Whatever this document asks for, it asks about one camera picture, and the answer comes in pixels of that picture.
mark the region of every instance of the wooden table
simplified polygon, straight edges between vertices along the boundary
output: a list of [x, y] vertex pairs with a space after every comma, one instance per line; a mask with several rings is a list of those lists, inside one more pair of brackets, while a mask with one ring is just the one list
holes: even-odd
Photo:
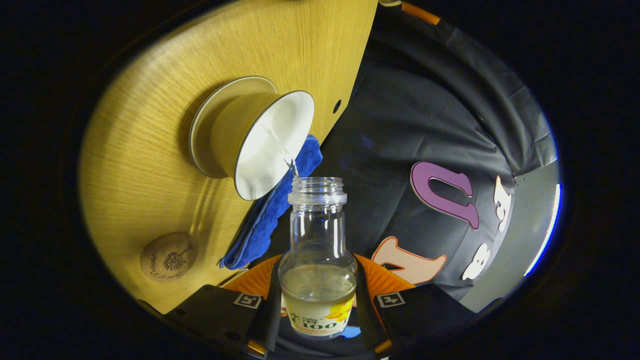
[[[133, 297], [166, 313], [234, 273], [218, 260], [252, 203], [233, 180], [206, 177], [191, 161], [189, 127], [203, 100], [249, 75], [272, 80], [281, 94], [305, 90], [316, 103], [311, 133], [322, 142], [348, 105], [377, 4], [233, 2], [167, 34], [114, 78], [85, 133], [79, 187], [93, 241]], [[198, 258], [184, 277], [153, 282], [140, 254], [176, 232], [198, 242]]]

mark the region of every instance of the dark backdrop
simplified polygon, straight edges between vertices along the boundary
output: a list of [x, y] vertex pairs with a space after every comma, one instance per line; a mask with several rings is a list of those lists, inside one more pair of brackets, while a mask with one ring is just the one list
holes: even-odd
[[[91, 89], [108, 80], [99, 73], [117, 69], [107, 65], [126, 56], [128, 45], [144, 43], [136, 39], [147, 34], [151, 41], [216, 3], [8, 3], [3, 147], [12, 167], [3, 174], [5, 213], [13, 216], [4, 237], [9, 304], [2, 335], [8, 358], [214, 358], [137, 307], [110, 278], [78, 222], [73, 166]], [[417, 354], [631, 356], [638, 3], [414, 3], [474, 35], [529, 85], [556, 132], [566, 190], [558, 240], [538, 274], [463, 338]]]

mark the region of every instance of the glass bottle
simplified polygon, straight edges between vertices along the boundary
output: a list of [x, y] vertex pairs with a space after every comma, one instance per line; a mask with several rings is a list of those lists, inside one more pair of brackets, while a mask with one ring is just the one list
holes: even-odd
[[345, 248], [347, 194], [338, 177], [295, 177], [289, 194], [291, 248], [278, 277], [292, 328], [309, 340], [344, 331], [356, 288], [356, 261]]

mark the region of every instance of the round coaster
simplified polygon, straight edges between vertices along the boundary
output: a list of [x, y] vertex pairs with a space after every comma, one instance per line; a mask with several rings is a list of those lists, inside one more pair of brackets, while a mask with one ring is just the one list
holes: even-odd
[[197, 255], [189, 234], [168, 234], [147, 245], [140, 257], [140, 268], [153, 281], [170, 282], [184, 276]]
[[189, 131], [189, 152], [198, 170], [209, 177], [228, 177], [211, 152], [211, 129], [220, 111], [240, 95], [266, 92], [277, 94], [276, 86], [262, 76], [246, 76], [219, 87], [201, 105]]

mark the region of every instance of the yellow label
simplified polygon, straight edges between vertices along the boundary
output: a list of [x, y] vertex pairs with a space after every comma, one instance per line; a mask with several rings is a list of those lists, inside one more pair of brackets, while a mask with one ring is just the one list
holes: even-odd
[[282, 295], [295, 331], [309, 336], [331, 336], [347, 326], [355, 291], [333, 302], [304, 301], [286, 292]]

